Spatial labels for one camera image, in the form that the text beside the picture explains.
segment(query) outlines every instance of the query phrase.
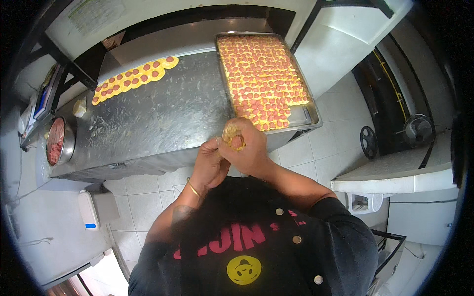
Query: hair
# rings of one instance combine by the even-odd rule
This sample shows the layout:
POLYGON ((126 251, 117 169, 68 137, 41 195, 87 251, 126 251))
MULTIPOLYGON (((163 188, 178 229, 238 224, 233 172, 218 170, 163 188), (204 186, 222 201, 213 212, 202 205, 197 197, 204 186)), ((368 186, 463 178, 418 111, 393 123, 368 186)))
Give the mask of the hair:
POLYGON ((270 215, 269 200, 282 197, 262 180, 226 177, 209 191, 198 210, 176 225, 177 243, 186 244, 188 250, 198 250, 215 239, 223 227, 232 223, 251 226, 256 216, 270 215))

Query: paper notice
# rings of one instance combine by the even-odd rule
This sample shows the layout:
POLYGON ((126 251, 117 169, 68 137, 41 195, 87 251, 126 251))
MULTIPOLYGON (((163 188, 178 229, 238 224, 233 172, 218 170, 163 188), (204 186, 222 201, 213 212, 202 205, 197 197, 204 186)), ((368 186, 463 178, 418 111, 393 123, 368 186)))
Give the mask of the paper notice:
POLYGON ((116 0, 81 0, 71 10, 68 19, 83 35, 89 35, 118 20, 125 5, 116 0))

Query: wheel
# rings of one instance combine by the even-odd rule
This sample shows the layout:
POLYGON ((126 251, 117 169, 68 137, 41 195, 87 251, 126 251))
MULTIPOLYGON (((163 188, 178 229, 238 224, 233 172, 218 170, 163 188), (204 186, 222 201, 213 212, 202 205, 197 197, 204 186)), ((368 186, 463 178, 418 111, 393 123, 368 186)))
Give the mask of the wheel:
POLYGON ((360 130, 360 145, 368 159, 373 159, 377 155, 377 136, 369 126, 364 126, 360 130))

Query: yellow smiley logo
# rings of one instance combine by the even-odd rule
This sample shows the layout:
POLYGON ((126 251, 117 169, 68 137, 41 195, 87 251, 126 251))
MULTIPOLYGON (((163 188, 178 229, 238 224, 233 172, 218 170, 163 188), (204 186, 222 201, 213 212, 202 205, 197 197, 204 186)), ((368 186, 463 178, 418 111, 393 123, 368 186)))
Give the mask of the yellow smiley logo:
POLYGON ((262 272, 262 264, 257 258, 241 255, 227 264, 227 275, 230 280, 238 285, 253 283, 262 272))

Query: hand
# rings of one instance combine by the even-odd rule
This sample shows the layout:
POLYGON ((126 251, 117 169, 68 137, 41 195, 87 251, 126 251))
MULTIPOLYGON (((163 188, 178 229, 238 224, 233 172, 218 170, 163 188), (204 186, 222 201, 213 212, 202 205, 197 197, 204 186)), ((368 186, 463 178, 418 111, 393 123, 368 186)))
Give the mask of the hand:
POLYGON ((239 172, 263 179, 275 165, 267 156, 266 135, 258 131, 250 120, 242 117, 229 120, 226 126, 229 124, 234 124, 241 130, 245 147, 237 152, 220 139, 219 153, 239 172))
POLYGON ((204 142, 199 148, 189 182, 201 197, 222 183, 229 172, 230 163, 220 156, 216 138, 204 142))

